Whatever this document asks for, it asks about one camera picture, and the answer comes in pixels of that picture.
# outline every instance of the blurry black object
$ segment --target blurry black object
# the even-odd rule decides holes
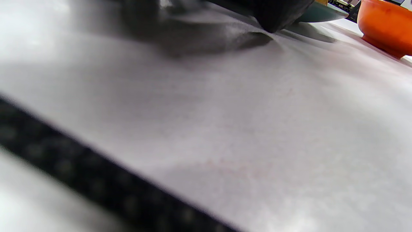
[[[121,0],[122,17],[135,36],[151,41],[159,30],[158,0]]]
[[[358,2],[356,6],[349,12],[349,16],[346,18],[354,23],[358,22],[359,8],[361,7],[362,1]]]
[[[391,3],[396,4],[398,6],[400,6],[404,2],[404,0],[385,0],[385,1],[391,2]]]
[[[184,0],[189,5],[211,2],[244,16],[253,16],[260,26],[275,33],[292,24],[313,3],[314,0]],[[156,18],[159,14],[159,0],[123,0],[129,13],[137,17]]]
[[[328,0],[328,3],[338,7],[341,10],[344,10],[346,12],[350,12],[353,10],[353,5],[351,4],[352,0],[344,0],[344,2],[346,2],[345,4],[343,4],[341,1],[337,1],[337,0]]]

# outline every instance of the black rubber edge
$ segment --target black rubber edge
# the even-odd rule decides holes
[[[145,232],[235,232],[0,95],[0,145]]]

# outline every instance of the black object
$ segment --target black object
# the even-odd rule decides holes
[[[391,2],[393,4],[401,5],[405,0],[385,0],[387,2]]]
[[[127,11],[134,10],[137,17],[157,16],[160,0],[123,0]],[[260,26],[275,33],[292,24],[309,8],[314,0],[185,0],[211,2],[244,16],[253,16]]]
[[[314,0],[253,0],[253,16],[262,28],[274,33],[292,24]]]
[[[145,232],[235,232],[0,96],[0,145]]]
[[[349,16],[346,18],[352,22],[358,22],[359,8],[361,7],[362,1],[358,2],[356,6],[349,12]]]
[[[346,12],[350,12],[353,10],[352,4],[350,4],[349,2],[347,2],[347,4],[342,4],[341,2],[337,1],[337,0],[328,0],[328,3],[338,7],[341,10],[344,10]]]

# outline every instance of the orange bowl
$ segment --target orange bowl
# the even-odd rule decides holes
[[[362,39],[400,59],[412,55],[412,11],[383,0],[362,0]]]

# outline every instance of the white surface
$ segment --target white surface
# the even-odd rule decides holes
[[[412,1],[411,0],[405,0],[401,4],[402,7],[405,7],[408,10],[412,10]]]
[[[0,92],[245,231],[412,230],[408,59],[345,20],[316,25],[333,44],[280,33],[240,50],[265,39],[197,24],[146,44],[116,12],[1,1]]]

